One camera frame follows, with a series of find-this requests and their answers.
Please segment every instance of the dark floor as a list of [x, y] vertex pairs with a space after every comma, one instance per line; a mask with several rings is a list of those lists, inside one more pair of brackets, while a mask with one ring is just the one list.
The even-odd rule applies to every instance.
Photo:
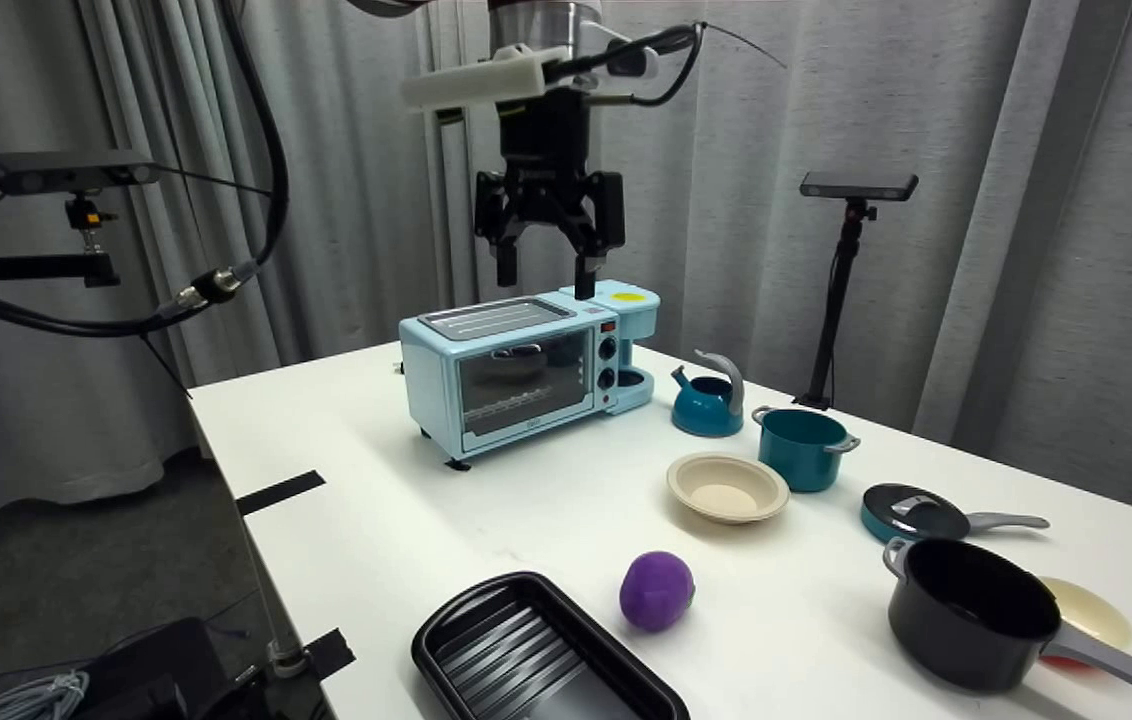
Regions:
[[[263, 654], [267, 624], [293, 640], [208, 461], [181, 454], [126, 499], [0, 512], [0, 687], [76, 669], [181, 616], [208, 618], [224, 670]], [[308, 678], [272, 687], [276, 717], [310, 717], [310, 704]]]

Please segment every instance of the beige plate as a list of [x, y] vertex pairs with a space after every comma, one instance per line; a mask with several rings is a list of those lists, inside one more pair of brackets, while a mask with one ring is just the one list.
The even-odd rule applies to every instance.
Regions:
[[745, 454], [684, 454], [668, 469], [670, 495], [721, 524], [760, 524], [787, 504], [787, 485]]
[[1054, 575], [1038, 575], [1038, 583], [1050, 590], [1061, 618], [1069, 618], [1078, 631], [1129, 650], [1132, 624], [1124, 618], [1124, 610], [1115, 603], [1109, 603], [1093, 589], [1078, 589], [1078, 583], [1069, 583], [1069, 579], [1054, 579]]

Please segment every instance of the white table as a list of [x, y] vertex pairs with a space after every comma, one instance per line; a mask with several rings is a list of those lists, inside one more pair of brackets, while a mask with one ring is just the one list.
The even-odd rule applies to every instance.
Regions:
[[[918, 677], [889, 631], [890, 575], [864, 537], [861, 491], [902, 480], [959, 507], [1050, 520], [1043, 540], [980, 540], [1038, 571], [1097, 589], [1132, 618], [1132, 507], [950, 452], [855, 417], [864, 447], [823, 495], [794, 495], [755, 527], [684, 514], [664, 469], [684, 452], [755, 454], [670, 427], [670, 356], [637, 352], [656, 401], [474, 461], [471, 470], [416, 432], [396, 376], [401, 347], [348, 352], [193, 393], [234, 495], [314, 469], [328, 485], [249, 514], [249, 530], [303, 640], [340, 629], [357, 663], [322, 691], [340, 717], [437, 717], [410, 669], [410, 631], [459, 589], [511, 566], [550, 575], [578, 609], [661, 670], [698, 720], [773, 717], [1132, 717], [1132, 687], [1100, 670], [1034, 663], [1006, 696], [964, 696]], [[748, 383], [748, 409], [787, 397]], [[664, 636], [629, 631], [617, 589], [649, 547], [696, 571], [690, 610]]]

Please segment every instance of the teal mug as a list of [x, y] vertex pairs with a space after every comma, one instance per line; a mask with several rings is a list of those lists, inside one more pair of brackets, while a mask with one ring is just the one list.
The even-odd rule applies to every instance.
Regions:
[[760, 461], [787, 480], [792, 491], [823, 491], [841, 475], [841, 454], [861, 438], [844, 425], [805, 409], [755, 409]]

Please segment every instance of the baking tray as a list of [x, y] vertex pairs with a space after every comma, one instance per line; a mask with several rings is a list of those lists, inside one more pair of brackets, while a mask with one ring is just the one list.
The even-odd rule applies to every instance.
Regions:
[[534, 571], [451, 594], [410, 663], [455, 720], [688, 720], [684, 701]]

